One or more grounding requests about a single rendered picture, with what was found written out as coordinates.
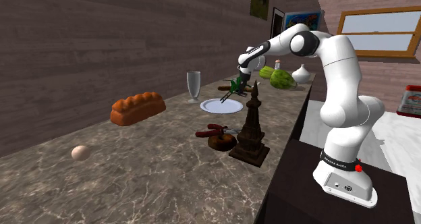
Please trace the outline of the green toy with dark ladder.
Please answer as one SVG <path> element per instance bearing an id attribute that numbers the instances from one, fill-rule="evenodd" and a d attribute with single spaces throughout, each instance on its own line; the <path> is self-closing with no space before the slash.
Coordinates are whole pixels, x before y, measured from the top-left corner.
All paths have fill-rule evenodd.
<path id="1" fill-rule="evenodd" d="M 228 80 L 228 82 L 230 82 L 230 86 L 237 86 L 239 92 L 233 92 L 232 90 L 226 91 L 226 94 L 220 99 L 221 103 L 224 103 L 232 94 L 236 94 L 236 95 L 239 95 L 239 96 L 242 96 L 242 97 L 247 96 L 246 92 L 242 92 L 240 90 L 240 85 L 241 85 L 241 82 L 242 82 L 240 77 L 238 77 L 236 79 L 230 79 L 230 80 Z"/>

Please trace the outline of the brown wooden rolling pin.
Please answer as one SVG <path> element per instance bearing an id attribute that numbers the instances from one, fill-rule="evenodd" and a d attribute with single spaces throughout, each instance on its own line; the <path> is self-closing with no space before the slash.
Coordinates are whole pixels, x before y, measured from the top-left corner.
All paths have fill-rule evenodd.
<path id="1" fill-rule="evenodd" d="M 219 86 L 217 88 L 217 90 L 220 90 L 220 91 L 230 91 L 230 90 L 232 90 L 233 92 L 239 92 L 237 86 Z M 242 92 L 252 92 L 252 91 L 253 91 L 253 87 L 252 86 L 246 86 L 242 90 Z"/>

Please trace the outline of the large green melon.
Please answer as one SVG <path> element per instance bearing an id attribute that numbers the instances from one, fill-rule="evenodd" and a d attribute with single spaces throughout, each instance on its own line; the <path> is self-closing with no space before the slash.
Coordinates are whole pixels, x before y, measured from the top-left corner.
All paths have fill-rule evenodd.
<path id="1" fill-rule="evenodd" d="M 277 89 L 290 89 L 297 86 L 293 77 L 281 69 L 275 70 L 269 80 L 271 86 Z"/>

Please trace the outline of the white plate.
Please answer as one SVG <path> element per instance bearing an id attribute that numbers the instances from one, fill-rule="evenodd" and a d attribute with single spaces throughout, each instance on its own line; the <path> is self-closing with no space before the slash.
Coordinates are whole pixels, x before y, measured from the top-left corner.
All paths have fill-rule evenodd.
<path id="1" fill-rule="evenodd" d="M 243 109 L 243 105 L 239 101 L 226 99 L 222 102 L 220 99 L 209 99 L 200 104 L 203 111 L 214 114 L 232 114 Z"/>

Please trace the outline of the clear tall glass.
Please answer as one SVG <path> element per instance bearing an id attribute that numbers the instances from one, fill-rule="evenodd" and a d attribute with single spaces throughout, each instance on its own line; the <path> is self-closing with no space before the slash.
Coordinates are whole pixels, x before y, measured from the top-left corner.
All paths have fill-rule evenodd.
<path id="1" fill-rule="evenodd" d="M 198 96 L 200 94 L 200 72 L 192 71 L 187 73 L 187 85 L 191 99 L 189 103 L 199 103 Z"/>

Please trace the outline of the brown tower figure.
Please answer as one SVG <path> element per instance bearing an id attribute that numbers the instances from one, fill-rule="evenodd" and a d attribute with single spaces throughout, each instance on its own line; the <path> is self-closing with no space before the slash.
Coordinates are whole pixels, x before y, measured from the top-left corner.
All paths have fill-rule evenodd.
<path id="1" fill-rule="evenodd" d="M 245 124 L 237 135 L 237 144 L 229 152 L 229 156 L 256 167 L 261 167 L 270 148 L 262 143 L 264 132 L 259 122 L 258 85 L 254 83 L 251 99 L 246 103 L 248 108 Z"/>

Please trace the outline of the white vase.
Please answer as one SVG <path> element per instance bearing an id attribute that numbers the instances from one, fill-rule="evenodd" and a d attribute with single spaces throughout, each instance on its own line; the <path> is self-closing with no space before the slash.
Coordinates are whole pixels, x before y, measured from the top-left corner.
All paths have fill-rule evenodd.
<path id="1" fill-rule="evenodd" d="M 309 81 L 309 79 L 311 77 L 311 74 L 305 68 L 305 65 L 301 64 L 300 68 L 298 68 L 296 71 L 294 71 L 291 74 L 291 76 L 298 84 L 305 84 L 305 83 L 307 83 L 307 81 Z"/>

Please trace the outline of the brown doughnut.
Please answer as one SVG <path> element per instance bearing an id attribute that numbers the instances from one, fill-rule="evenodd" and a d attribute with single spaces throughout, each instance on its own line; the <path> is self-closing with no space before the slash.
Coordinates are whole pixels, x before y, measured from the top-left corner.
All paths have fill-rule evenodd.
<path id="1" fill-rule="evenodd" d="M 208 145 L 221 152 L 231 150 L 237 144 L 236 138 L 231 134 L 211 136 L 208 138 Z"/>

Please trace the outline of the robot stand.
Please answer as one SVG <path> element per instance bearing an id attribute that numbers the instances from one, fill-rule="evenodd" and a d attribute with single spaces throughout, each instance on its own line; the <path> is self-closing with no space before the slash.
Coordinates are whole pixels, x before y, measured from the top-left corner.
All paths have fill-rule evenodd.
<path id="1" fill-rule="evenodd" d="M 378 194 L 366 208 L 325 193 L 312 172 L 321 149 L 290 140 L 254 224 L 415 224 L 406 178 L 364 163 Z"/>

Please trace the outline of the wooden-framed window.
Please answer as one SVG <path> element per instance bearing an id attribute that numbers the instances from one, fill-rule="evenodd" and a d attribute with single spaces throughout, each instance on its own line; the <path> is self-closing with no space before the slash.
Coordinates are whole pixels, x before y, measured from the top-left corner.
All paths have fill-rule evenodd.
<path id="1" fill-rule="evenodd" d="M 421 40 L 421 6 L 344 11 L 329 42 L 340 58 L 414 58 Z"/>

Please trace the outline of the red and white box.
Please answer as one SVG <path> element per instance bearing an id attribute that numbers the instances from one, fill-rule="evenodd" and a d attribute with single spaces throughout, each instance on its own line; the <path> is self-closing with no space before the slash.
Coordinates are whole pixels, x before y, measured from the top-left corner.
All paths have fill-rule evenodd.
<path id="1" fill-rule="evenodd" d="M 421 86 L 406 86 L 396 114 L 421 119 Z"/>

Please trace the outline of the black-framed wall picture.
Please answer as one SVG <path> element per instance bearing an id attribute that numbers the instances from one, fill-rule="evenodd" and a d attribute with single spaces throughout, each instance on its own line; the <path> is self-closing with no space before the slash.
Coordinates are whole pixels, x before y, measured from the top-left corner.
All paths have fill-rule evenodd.
<path id="1" fill-rule="evenodd" d="M 276 7 L 273 8 L 273 16 L 272 16 L 272 24 L 271 24 L 271 38 L 276 37 L 283 31 L 283 20 L 285 17 L 285 13 L 277 9 Z"/>

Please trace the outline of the red-handled pliers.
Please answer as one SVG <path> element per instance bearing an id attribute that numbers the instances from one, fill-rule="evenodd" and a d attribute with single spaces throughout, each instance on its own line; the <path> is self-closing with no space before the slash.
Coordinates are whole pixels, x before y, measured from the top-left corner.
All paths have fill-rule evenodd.
<path id="1" fill-rule="evenodd" d="M 221 136 L 223 134 L 238 134 L 241 129 L 229 128 L 218 124 L 208 124 L 208 131 L 196 132 L 195 136 L 199 138 L 206 138 L 211 136 Z"/>

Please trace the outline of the green wall picture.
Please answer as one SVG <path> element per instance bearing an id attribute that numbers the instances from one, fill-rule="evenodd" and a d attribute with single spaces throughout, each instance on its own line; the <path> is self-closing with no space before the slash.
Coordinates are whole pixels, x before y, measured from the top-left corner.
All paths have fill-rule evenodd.
<path id="1" fill-rule="evenodd" d="M 262 20 L 267 20 L 269 0 L 250 0 L 250 15 Z"/>

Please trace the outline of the blue wall picture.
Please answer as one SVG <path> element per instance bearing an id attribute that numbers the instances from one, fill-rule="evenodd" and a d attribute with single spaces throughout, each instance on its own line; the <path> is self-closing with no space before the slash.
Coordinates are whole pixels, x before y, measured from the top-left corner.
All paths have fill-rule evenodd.
<path id="1" fill-rule="evenodd" d="M 305 24 L 310 30 L 318 30 L 323 14 L 324 11 L 321 9 L 314 11 L 288 12 L 285 14 L 283 30 L 287 30 L 296 24 Z"/>

